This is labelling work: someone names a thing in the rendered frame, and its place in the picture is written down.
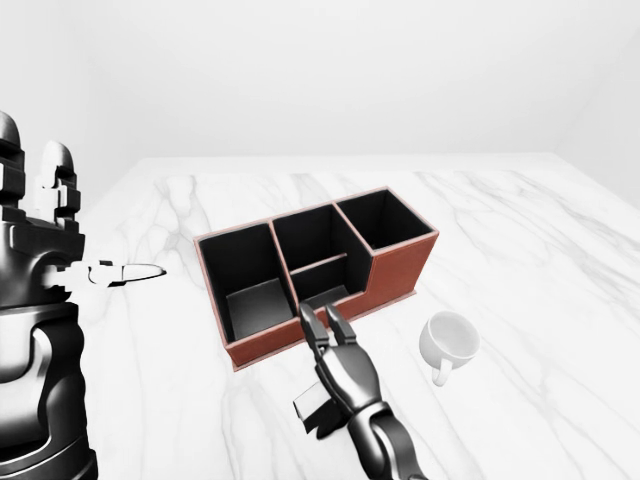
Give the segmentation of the red-brown desk caddy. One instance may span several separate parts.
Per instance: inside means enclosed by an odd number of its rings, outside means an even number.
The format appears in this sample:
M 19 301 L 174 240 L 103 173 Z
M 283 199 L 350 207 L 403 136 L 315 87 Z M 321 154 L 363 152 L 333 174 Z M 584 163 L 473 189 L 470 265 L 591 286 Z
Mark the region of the red-brown desk caddy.
M 303 341 L 302 303 L 352 320 L 414 294 L 438 235 L 385 187 L 195 238 L 233 368 Z

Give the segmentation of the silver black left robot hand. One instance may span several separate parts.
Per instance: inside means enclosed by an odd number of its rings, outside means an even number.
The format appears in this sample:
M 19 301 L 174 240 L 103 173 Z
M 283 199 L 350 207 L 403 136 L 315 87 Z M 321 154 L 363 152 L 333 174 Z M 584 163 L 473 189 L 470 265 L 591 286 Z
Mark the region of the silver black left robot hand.
M 69 149 L 46 145 L 34 217 L 19 207 L 24 163 L 18 127 L 0 111 L 0 309 L 63 302 L 82 285 L 118 287 L 166 273 L 152 264 L 85 261 L 85 236 L 75 219 L 81 192 Z

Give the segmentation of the white mug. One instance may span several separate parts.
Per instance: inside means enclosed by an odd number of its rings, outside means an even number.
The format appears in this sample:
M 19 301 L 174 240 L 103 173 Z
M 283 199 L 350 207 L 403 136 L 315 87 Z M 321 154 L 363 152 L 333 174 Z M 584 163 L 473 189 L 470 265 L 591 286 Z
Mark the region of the white mug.
M 454 369 L 468 363 L 479 351 L 481 336 L 464 316 L 441 311 L 425 324 L 419 338 L 419 351 L 432 367 L 432 381 L 442 387 Z

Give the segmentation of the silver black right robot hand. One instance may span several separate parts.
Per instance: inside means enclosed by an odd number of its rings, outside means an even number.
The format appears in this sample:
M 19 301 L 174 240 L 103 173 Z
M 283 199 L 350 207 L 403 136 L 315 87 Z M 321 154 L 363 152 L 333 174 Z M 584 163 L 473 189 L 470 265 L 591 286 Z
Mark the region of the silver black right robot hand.
M 332 304 L 325 306 L 337 343 L 332 345 L 323 323 L 306 303 L 300 305 L 300 323 L 316 360 L 319 380 L 294 400 L 305 430 L 323 439 L 364 408 L 382 400 L 377 371 L 356 334 Z

